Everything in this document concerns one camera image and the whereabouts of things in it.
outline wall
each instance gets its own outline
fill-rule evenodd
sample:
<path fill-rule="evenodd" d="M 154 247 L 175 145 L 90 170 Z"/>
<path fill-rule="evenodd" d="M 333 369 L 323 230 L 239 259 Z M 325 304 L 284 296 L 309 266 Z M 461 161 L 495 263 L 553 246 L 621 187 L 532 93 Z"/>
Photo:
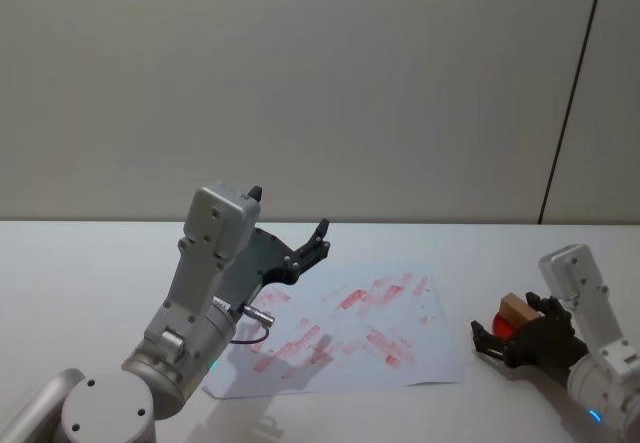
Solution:
<path fill-rule="evenodd" d="M 0 218 L 537 219 L 592 0 L 0 0 Z"/>
<path fill-rule="evenodd" d="M 640 0 L 599 0 L 544 221 L 640 223 Z"/>

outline white table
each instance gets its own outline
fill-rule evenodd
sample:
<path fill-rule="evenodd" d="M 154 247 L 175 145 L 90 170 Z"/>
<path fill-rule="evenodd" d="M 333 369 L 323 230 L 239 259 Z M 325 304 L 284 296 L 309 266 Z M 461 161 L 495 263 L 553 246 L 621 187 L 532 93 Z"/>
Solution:
<path fill-rule="evenodd" d="M 34 379 L 78 367 L 119 368 L 165 296 L 178 261 L 178 223 L 0 223 L 0 412 Z M 264 224 L 301 244 L 311 224 Z M 603 442 L 606 434 L 544 377 L 509 381 L 472 351 L 469 322 L 489 325 L 509 291 L 547 295 L 538 259 L 591 245 L 611 304 L 640 347 L 640 228 L 334 224 L 340 263 L 422 260 L 433 268 L 466 363 L 464 383 L 394 391 L 217 402 L 198 390 L 158 424 L 160 442 Z M 267 438 L 258 422 L 276 424 Z"/>

